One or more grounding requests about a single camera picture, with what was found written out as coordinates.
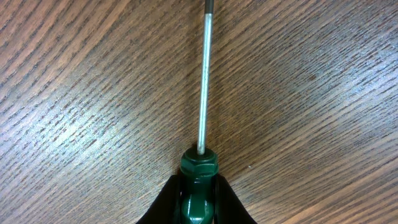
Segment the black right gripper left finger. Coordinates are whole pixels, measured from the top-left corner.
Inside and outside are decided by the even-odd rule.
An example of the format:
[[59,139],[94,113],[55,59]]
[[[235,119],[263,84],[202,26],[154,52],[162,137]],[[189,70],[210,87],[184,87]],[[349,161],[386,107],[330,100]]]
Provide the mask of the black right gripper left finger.
[[137,224],[180,224],[180,196],[180,176],[172,175]]

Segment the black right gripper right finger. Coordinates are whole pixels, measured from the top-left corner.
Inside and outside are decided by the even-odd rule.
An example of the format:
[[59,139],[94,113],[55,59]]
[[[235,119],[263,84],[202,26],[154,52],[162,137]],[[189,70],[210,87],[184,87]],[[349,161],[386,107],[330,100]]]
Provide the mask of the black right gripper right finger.
[[216,224],[257,224],[238,199],[228,181],[222,175],[216,176],[215,183]]

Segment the green handled screwdriver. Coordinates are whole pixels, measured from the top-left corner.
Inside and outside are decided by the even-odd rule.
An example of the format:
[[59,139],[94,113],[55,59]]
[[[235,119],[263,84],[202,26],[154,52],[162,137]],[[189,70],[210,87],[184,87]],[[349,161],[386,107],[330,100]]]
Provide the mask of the green handled screwdriver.
[[213,14],[214,0],[205,0],[197,147],[186,150],[181,158],[181,223],[212,223],[215,215],[213,177],[218,173],[218,156],[206,148]]

